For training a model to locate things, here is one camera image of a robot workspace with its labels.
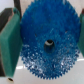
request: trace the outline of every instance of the blue plastic gear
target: blue plastic gear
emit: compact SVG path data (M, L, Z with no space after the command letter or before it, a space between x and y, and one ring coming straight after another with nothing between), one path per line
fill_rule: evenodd
M80 19L66 0L35 0L21 20L25 66L43 79L54 79L79 56Z

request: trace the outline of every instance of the plastic part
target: plastic part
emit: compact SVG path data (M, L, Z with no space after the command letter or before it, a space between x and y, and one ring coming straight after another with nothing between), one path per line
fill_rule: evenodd
M62 76L79 56L79 36L80 19L68 1L35 0L21 21L23 63L40 78ZM55 50L52 53L45 52L47 40L54 42Z
M16 68L22 40L20 36L20 15L15 8L12 19L0 33L1 60L6 76L12 77Z
M12 8L6 8L0 14L0 32L4 28L5 24L8 21L8 18L12 15Z
M78 47L84 57L84 14L80 15L80 21L81 21L81 33L78 42Z
M21 19L22 18L22 13L21 13L20 0L14 0L14 6L19 10L20 19Z

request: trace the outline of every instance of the white surface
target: white surface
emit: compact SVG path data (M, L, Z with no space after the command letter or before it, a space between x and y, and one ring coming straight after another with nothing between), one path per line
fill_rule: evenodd
M31 4L31 2L33 2L34 0L20 0L20 4L21 4L21 12L22 15L24 14L26 8L28 7L28 5Z
M7 4L12 6L11 0L5 0L5 1ZM69 1L75 7L77 13L80 14L82 8L84 7L84 0L69 0ZM9 80L7 80L7 78L0 78L0 84L84 84L84 59L80 54L78 61L75 63L73 68L71 68L71 70L68 73L54 80L43 80L32 75L24 67L21 58L19 58L13 80L14 82L10 82Z
M0 0L0 12L9 7L14 8L13 0Z

